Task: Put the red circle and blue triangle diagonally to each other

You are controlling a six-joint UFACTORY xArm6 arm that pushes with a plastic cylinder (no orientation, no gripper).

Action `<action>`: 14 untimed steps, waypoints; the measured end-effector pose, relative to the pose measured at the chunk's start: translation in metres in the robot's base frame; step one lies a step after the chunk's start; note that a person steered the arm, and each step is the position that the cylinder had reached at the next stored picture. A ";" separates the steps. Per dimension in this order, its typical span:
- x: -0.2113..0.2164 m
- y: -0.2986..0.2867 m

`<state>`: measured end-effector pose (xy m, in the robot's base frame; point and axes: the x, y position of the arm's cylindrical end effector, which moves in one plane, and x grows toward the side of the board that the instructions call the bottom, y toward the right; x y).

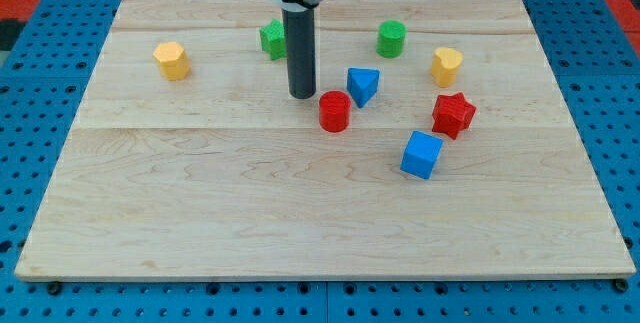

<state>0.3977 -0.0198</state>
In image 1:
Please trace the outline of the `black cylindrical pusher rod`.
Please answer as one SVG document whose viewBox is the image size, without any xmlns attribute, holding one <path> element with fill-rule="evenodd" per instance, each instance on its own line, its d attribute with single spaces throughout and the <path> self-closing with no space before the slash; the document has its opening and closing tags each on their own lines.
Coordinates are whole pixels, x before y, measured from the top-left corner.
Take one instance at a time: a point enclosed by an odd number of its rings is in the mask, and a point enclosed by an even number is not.
<svg viewBox="0 0 640 323">
<path fill-rule="evenodd" d="M 289 93 L 296 99 L 316 92 L 314 11 L 282 11 Z"/>
</svg>

